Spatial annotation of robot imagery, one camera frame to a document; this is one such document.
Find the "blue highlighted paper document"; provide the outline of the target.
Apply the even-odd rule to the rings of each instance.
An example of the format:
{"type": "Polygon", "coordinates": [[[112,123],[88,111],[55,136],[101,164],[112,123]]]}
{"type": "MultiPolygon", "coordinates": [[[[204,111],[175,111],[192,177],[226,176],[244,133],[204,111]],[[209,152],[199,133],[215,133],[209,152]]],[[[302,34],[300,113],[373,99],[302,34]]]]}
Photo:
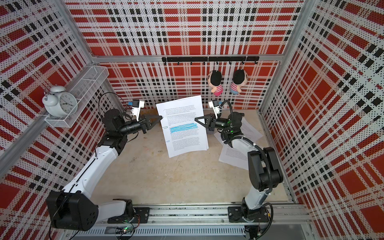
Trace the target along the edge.
{"type": "Polygon", "coordinates": [[[204,115],[202,97],[156,104],[170,158],[209,149],[206,129],[195,121],[204,115]]]}

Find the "yellow highlighted paper document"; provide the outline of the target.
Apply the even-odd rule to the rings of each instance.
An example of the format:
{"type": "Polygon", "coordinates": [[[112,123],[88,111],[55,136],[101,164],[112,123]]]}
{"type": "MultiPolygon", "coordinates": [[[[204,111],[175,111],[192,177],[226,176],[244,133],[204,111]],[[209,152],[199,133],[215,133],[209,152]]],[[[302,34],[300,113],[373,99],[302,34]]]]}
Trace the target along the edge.
{"type": "Polygon", "coordinates": [[[253,142],[258,141],[263,137],[263,134],[249,124],[245,118],[242,118],[241,131],[246,138],[253,142]]]}

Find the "pink highlighted paper document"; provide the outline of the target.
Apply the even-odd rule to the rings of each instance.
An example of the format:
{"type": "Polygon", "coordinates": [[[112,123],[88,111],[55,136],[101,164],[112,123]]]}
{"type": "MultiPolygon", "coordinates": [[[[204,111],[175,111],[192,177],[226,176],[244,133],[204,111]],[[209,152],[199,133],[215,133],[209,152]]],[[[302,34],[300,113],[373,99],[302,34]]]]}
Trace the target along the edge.
{"type": "Polygon", "coordinates": [[[219,161],[237,168],[249,170],[248,157],[229,145],[223,145],[219,161]]]}

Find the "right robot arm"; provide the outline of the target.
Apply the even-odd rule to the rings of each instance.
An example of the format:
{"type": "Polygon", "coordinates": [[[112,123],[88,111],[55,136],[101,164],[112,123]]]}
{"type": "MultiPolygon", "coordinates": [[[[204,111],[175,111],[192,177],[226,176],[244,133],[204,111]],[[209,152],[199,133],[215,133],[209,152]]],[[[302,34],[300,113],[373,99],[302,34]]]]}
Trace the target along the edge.
{"type": "Polygon", "coordinates": [[[195,118],[208,133],[217,130],[223,144],[239,151],[248,158],[248,171],[252,187],[243,200],[243,209],[258,211],[264,208],[267,196],[283,182],[283,173],[273,148],[262,149],[242,132],[244,113],[234,112],[231,103],[226,100],[220,104],[210,101],[213,113],[195,118]]]}

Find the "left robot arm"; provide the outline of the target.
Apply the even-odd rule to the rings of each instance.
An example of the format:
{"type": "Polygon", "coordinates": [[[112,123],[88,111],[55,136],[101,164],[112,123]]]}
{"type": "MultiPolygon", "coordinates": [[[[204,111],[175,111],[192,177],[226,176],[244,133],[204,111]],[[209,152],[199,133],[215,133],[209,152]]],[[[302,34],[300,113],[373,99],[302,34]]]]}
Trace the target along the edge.
{"type": "Polygon", "coordinates": [[[110,219],[131,220],[136,216],[131,200],[114,199],[96,205],[93,191],[110,164],[121,154],[128,135],[146,133],[162,120],[162,116],[142,115],[125,121],[124,113],[112,109],[102,122],[106,134],[82,170],[59,192],[51,191],[46,203],[51,227],[63,230],[88,231],[96,222],[110,219]]]}

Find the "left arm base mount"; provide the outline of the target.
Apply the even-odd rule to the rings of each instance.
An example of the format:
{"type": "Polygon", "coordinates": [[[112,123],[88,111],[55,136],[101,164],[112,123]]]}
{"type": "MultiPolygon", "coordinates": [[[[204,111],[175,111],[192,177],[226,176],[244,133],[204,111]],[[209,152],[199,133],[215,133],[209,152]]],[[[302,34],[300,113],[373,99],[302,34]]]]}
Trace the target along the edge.
{"type": "Polygon", "coordinates": [[[123,215],[108,219],[108,224],[146,224],[150,215],[150,208],[133,207],[123,215]]]}

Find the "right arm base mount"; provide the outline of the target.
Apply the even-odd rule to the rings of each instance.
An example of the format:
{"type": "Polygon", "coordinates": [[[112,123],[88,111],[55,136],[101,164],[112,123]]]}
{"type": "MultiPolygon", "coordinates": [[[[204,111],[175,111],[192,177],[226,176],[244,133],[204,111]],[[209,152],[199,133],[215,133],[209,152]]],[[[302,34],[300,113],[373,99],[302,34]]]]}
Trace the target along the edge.
{"type": "Polygon", "coordinates": [[[266,207],[249,210],[246,205],[228,207],[230,223],[268,223],[269,212],[266,207]]]}

